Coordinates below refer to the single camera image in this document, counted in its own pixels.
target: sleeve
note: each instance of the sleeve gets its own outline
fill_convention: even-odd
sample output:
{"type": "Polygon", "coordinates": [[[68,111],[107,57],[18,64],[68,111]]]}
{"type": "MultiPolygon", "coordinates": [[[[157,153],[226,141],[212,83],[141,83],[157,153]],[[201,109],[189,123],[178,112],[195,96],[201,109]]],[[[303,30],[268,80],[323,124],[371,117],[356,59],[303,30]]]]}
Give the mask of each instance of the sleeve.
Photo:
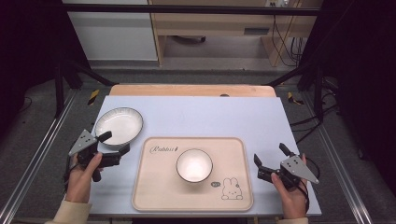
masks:
{"type": "Polygon", "coordinates": [[[281,219],[277,223],[278,224],[308,224],[308,218],[300,217],[295,219],[281,219]]]}
{"type": "Polygon", "coordinates": [[[92,205],[90,203],[70,203],[62,201],[55,218],[46,224],[85,224],[92,205]]]}

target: human hand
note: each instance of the human hand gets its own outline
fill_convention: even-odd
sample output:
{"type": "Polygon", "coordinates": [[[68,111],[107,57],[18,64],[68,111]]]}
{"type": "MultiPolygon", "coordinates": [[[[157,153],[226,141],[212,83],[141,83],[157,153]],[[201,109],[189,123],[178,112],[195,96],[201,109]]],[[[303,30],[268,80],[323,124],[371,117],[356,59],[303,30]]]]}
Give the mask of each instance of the human hand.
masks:
{"type": "Polygon", "coordinates": [[[66,192],[66,201],[71,203],[88,203],[90,200],[92,174],[102,160],[102,153],[98,152],[84,169],[77,166],[70,171],[69,183],[66,192]]]}
{"type": "MultiPolygon", "coordinates": [[[[306,158],[303,154],[303,162],[306,164],[306,158]]],[[[283,216],[285,219],[295,219],[306,216],[305,211],[305,195],[297,188],[287,190],[280,180],[279,176],[275,173],[271,174],[272,182],[280,194],[282,200],[283,216]]],[[[301,179],[299,187],[306,192],[306,180],[301,179]]]]}

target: white plate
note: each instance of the white plate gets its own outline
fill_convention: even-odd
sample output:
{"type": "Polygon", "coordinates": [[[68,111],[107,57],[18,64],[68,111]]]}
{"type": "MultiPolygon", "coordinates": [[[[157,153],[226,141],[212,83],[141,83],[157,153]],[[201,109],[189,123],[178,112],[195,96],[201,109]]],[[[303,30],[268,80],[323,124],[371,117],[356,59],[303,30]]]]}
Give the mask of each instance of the white plate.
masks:
{"type": "Polygon", "coordinates": [[[200,182],[210,175],[213,163],[209,155],[201,149],[189,149],[177,159],[177,172],[189,182],[200,182]]]}
{"type": "Polygon", "coordinates": [[[119,146],[130,143],[143,128],[143,118],[132,108],[120,107],[105,113],[96,123],[96,136],[111,131],[112,137],[104,143],[119,146]]]}

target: white table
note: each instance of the white table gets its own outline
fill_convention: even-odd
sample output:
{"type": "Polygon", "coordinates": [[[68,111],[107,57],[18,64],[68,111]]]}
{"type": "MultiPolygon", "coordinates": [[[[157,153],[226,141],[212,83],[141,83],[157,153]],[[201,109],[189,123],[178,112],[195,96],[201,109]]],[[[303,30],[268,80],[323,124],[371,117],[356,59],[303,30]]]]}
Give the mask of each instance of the white table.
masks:
{"type": "MultiPolygon", "coordinates": [[[[298,154],[290,126],[276,97],[107,96],[98,118],[117,107],[131,107],[144,120],[142,132],[131,143],[119,166],[108,167],[102,180],[92,183],[91,215],[103,217],[268,217],[282,214],[280,198],[271,183],[258,179],[256,153],[264,166],[277,169],[287,157],[284,143],[298,154]],[[254,202],[246,212],[139,212],[132,196],[140,151],[152,136],[238,137],[244,144],[254,202]]],[[[100,144],[99,151],[110,149],[100,144]]],[[[321,215],[318,200],[308,184],[309,216],[321,215]]]]}

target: bowl rim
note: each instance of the bowl rim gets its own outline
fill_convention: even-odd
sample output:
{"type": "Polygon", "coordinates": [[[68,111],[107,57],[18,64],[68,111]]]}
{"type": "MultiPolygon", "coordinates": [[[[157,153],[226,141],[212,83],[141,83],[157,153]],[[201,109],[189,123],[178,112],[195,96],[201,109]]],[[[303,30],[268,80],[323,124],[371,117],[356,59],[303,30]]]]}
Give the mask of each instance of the bowl rim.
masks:
{"type": "Polygon", "coordinates": [[[124,145],[126,145],[126,144],[132,142],[134,139],[136,139],[136,137],[140,134],[140,132],[142,132],[142,129],[143,129],[144,120],[143,120],[142,114],[140,114],[140,112],[137,111],[137,110],[134,109],[134,108],[131,108],[131,107],[128,107],[128,106],[121,106],[121,107],[116,107],[116,108],[110,109],[110,110],[107,111],[105,114],[103,114],[103,115],[99,118],[99,120],[96,121],[95,129],[94,129],[95,135],[97,135],[97,133],[98,133],[98,132],[97,132],[97,124],[98,124],[98,122],[99,122],[101,119],[103,119],[106,115],[108,115],[110,112],[113,112],[114,110],[118,110],[118,109],[129,109],[129,110],[133,110],[134,112],[136,112],[136,113],[139,115],[138,117],[141,118],[142,122],[141,122],[141,125],[140,125],[140,127],[139,127],[139,131],[137,132],[137,134],[136,134],[133,138],[131,138],[130,140],[128,140],[128,141],[126,141],[126,142],[124,142],[124,143],[120,143],[120,144],[109,144],[109,143],[103,142],[103,144],[105,144],[106,146],[110,146],[110,147],[124,146],[124,145]]]}
{"type": "Polygon", "coordinates": [[[213,171],[213,161],[212,161],[212,158],[209,156],[209,154],[208,154],[207,152],[201,150],[200,148],[190,148],[190,149],[185,150],[183,153],[181,153],[181,154],[178,156],[177,162],[176,162],[176,170],[177,170],[177,174],[178,174],[182,179],[184,179],[185,181],[190,182],[190,183],[199,183],[199,182],[202,182],[202,181],[208,179],[209,176],[212,174],[212,171],[213,171]],[[188,151],[192,151],[192,150],[197,150],[197,151],[204,152],[204,153],[206,154],[206,156],[207,156],[207,157],[209,158],[209,160],[210,160],[210,172],[209,172],[209,174],[207,174],[207,176],[206,176],[204,179],[202,179],[202,180],[198,180],[198,181],[191,181],[191,180],[188,180],[188,179],[184,178],[184,177],[180,174],[180,172],[178,171],[178,169],[177,169],[177,167],[178,167],[178,162],[179,162],[179,160],[180,160],[180,157],[181,157],[184,153],[186,153],[186,152],[188,152],[188,151]]]}

